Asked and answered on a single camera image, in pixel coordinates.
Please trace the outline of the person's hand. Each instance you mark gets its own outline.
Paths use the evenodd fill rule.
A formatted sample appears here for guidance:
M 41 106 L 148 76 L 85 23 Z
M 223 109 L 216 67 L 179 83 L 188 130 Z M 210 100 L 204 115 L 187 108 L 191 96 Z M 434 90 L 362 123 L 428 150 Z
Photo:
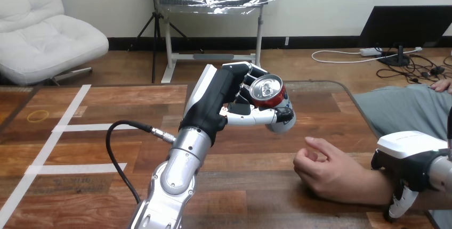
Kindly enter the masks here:
M 452 94 L 451 85 L 451 79 L 442 79 L 430 85 L 430 89 L 438 93 L 446 92 L 448 94 Z
M 361 203 L 357 176 L 366 170 L 359 163 L 323 138 L 306 137 L 314 151 L 300 149 L 293 160 L 294 170 L 317 196 L 342 202 Z

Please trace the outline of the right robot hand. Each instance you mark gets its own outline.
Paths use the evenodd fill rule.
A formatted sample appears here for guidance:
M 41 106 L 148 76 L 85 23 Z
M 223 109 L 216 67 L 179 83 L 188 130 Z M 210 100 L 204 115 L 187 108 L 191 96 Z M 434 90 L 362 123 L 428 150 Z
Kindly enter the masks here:
M 396 178 L 396 188 L 384 212 L 385 220 L 393 222 L 405 214 L 421 192 L 451 195 L 451 137 L 443 141 L 419 131 L 382 136 L 371 168 Z

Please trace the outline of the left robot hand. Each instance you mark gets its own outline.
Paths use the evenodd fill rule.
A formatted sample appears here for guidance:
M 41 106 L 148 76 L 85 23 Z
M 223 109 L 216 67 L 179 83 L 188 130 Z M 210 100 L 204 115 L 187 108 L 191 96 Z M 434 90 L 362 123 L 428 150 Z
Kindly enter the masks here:
M 250 62 L 208 64 L 187 102 L 179 129 L 205 133 L 211 144 L 226 125 L 265 125 L 274 133 L 290 130 L 296 113 L 277 75 Z

